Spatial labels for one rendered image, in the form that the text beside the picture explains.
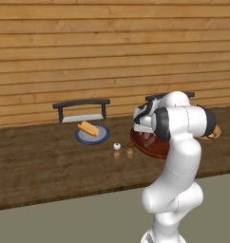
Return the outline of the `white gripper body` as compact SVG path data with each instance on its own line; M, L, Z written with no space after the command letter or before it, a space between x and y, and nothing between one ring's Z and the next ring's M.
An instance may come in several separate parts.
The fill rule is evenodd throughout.
M133 125L133 129L136 132L141 132L141 133L151 133L151 134L154 133L153 129L150 126L141 125L141 124L137 124L137 123L135 123Z

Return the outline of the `dark red bowl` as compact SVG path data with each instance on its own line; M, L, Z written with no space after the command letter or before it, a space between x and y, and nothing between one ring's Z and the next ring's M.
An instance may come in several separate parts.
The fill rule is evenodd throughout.
M160 140L157 136L157 142L154 142L147 148L144 148L146 140L143 137L144 133L136 132L134 129L130 131L130 138L134 146L142 153L157 159L166 159L169 151L169 142Z

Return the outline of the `blue rimmed grey plate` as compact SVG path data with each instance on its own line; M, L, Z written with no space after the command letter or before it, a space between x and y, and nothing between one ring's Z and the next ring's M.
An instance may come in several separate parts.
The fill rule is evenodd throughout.
M93 137L83 130L77 129L75 132L75 139L86 145L100 144L108 140L110 136L109 129L98 123L94 123L94 126L99 129L99 134L97 137Z

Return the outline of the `yellow bun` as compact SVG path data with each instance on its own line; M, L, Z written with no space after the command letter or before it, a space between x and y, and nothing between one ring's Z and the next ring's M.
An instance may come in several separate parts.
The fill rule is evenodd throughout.
M90 136L97 137L99 135L99 129L87 121L83 121L81 124L78 124L78 128Z

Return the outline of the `orange brown plate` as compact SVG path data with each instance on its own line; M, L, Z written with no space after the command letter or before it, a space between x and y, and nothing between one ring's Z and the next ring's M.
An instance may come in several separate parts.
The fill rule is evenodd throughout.
M214 139L217 139L220 136L220 134L221 134L221 130L218 126L216 126L212 134L201 137L201 139L202 140L214 140Z

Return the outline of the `wooden shaker with brown top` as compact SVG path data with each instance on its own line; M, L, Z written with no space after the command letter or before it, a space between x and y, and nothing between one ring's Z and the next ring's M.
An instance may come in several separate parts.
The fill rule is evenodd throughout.
M130 141L127 146L126 146L126 154L127 154L127 157L129 159L132 159L133 157L133 147L134 147L134 144L132 141Z

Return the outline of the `wooden shaker with white top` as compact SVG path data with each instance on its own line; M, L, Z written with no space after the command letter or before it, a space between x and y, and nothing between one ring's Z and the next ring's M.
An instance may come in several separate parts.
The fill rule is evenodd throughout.
M120 150L121 150L121 144L116 142L113 144L113 149L114 149L114 152L113 152L113 157L115 159L119 159L120 158Z

